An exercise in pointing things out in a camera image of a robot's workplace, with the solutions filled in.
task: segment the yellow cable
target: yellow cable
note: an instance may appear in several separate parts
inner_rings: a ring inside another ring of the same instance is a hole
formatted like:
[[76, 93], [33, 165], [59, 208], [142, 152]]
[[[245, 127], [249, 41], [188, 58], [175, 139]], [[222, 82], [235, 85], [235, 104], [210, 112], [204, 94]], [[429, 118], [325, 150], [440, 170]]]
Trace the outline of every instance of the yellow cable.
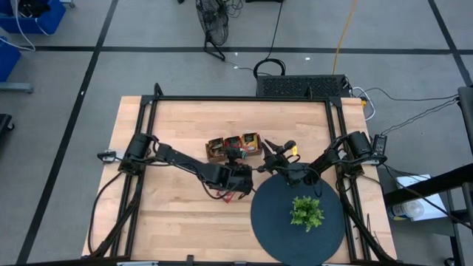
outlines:
[[335, 52], [335, 60], [333, 62], [332, 75], [334, 75], [335, 71], [337, 70], [338, 51], [340, 50], [340, 46], [341, 46], [341, 43], [343, 42], [343, 38], [345, 37], [345, 33], [347, 33], [348, 25], [350, 25], [350, 21], [352, 20], [352, 15], [353, 15], [353, 12], [355, 12], [357, 2], [358, 0], [352, 1], [350, 14], [348, 15], [347, 23], [345, 24], [345, 28], [343, 29], [343, 33], [341, 34], [340, 41], [338, 42], [337, 51]]

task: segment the green plant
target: green plant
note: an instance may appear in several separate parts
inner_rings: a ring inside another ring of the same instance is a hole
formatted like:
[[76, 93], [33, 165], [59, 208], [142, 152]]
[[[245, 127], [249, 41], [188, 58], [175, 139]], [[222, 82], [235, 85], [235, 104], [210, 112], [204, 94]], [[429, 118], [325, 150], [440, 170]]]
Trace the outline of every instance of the green plant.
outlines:
[[318, 227], [322, 224], [324, 211], [319, 209], [318, 199], [306, 196], [301, 199], [296, 197], [293, 204], [294, 208], [290, 211], [290, 214], [293, 215], [293, 219], [290, 221], [291, 225], [305, 225], [305, 231], [308, 232], [313, 226]]

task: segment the blue bin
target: blue bin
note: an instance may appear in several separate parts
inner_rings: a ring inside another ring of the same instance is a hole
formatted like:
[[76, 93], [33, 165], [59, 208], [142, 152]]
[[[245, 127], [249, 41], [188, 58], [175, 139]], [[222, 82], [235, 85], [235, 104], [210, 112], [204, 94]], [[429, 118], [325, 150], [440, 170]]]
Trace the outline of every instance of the blue bin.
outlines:
[[[6, 3], [10, 0], [0, 0], [1, 9], [7, 9], [10, 5]], [[19, 22], [23, 33], [37, 33], [43, 34], [41, 29], [47, 34], [53, 34], [58, 29], [59, 23], [66, 12], [66, 8], [59, 0], [39, 0], [47, 2], [51, 7], [50, 11], [46, 11], [38, 18], [36, 23], [35, 18], [22, 18], [19, 17]], [[0, 10], [0, 13], [10, 14], [11, 10]], [[20, 29], [16, 24], [16, 18], [14, 16], [0, 17], [0, 27], [2, 27], [8, 33], [20, 33]]]
[[16, 62], [20, 59], [20, 52], [16, 47], [10, 46], [0, 41], [0, 82], [7, 81], [8, 76], [15, 67]]

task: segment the gray floor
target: gray floor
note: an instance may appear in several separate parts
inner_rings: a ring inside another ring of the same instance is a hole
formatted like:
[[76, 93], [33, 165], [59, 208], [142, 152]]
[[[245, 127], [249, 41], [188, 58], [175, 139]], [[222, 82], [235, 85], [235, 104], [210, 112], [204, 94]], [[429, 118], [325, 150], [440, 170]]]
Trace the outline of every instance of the gray floor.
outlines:
[[[97, 43], [112, 0], [75, 0], [57, 33], [33, 36], [40, 46]], [[458, 49], [473, 49], [469, 0], [435, 1]], [[275, 47], [334, 48], [350, 1], [287, 0]], [[279, 5], [246, 4], [231, 18], [227, 47], [268, 47]], [[0, 29], [16, 43], [24, 42]], [[195, 4], [186, 0], [118, 0], [104, 45], [108, 47], [199, 47], [203, 32]], [[344, 40], [346, 48], [448, 49], [427, 0], [360, 0]], [[14, 264], [31, 223], [63, 137], [92, 52], [23, 52], [9, 81], [30, 82], [31, 95], [1, 93], [0, 113], [13, 115], [17, 128], [1, 146], [0, 264]], [[228, 60], [253, 67], [267, 53], [232, 52]], [[274, 53], [288, 75], [331, 73], [333, 54]], [[473, 55], [463, 55], [473, 72]], [[273, 66], [261, 71], [278, 73]], [[393, 97], [453, 95], [465, 83], [451, 55], [342, 54], [337, 73], [353, 86], [381, 87]], [[102, 165], [95, 155], [108, 147], [122, 95], [151, 93], [159, 82], [166, 95], [255, 95], [252, 72], [202, 52], [101, 52], [84, 104], [58, 174], [28, 262], [74, 259], [81, 255]], [[372, 134], [439, 102], [394, 102], [371, 91], [376, 116]], [[459, 108], [449, 106], [389, 134], [388, 163], [405, 171], [440, 174], [472, 161]], [[406, 262], [442, 265], [452, 255], [449, 239], [415, 230], [412, 223], [391, 223], [398, 257]], [[466, 248], [472, 235], [462, 231]]]

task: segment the wooden table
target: wooden table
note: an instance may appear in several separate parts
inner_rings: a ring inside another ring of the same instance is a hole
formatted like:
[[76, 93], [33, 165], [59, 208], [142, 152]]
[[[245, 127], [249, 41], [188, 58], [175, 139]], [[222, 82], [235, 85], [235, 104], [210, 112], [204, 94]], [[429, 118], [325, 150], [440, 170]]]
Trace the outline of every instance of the wooden table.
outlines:
[[[342, 103], [347, 131], [367, 133], [360, 100], [347, 98], [342, 99]], [[135, 130], [139, 104], [140, 97], [122, 97], [110, 141], [111, 149], [124, 151], [128, 146]], [[335, 108], [333, 114], [338, 132]], [[323, 103], [168, 100], [157, 104], [153, 134], [162, 143], [204, 162], [207, 160], [204, 143], [208, 140], [249, 132], [258, 132], [263, 138], [280, 145], [295, 140], [301, 161], [306, 163], [315, 160], [330, 143]], [[249, 157], [246, 163], [260, 166], [262, 156]], [[104, 167], [100, 187], [117, 174], [117, 168], [118, 163]], [[364, 170], [366, 176], [378, 179], [375, 167], [364, 166]], [[269, 176], [269, 173], [254, 172], [254, 188], [257, 189]], [[92, 233], [93, 248], [97, 248], [116, 221], [122, 178], [105, 190], [98, 203]], [[322, 178], [335, 187], [334, 167], [324, 172]], [[229, 204], [211, 199], [195, 176], [175, 167], [148, 167], [144, 183], [132, 259], [183, 261], [192, 254], [196, 261], [275, 262], [261, 248], [251, 228], [253, 194]], [[370, 214], [371, 231], [384, 250], [395, 258], [380, 186], [358, 178], [358, 191], [365, 221], [366, 215]], [[124, 251], [128, 226], [125, 228], [119, 254]], [[353, 229], [353, 235], [357, 257], [362, 258], [356, 229]], [[349, 261], [345, 237], [327, 262]]]

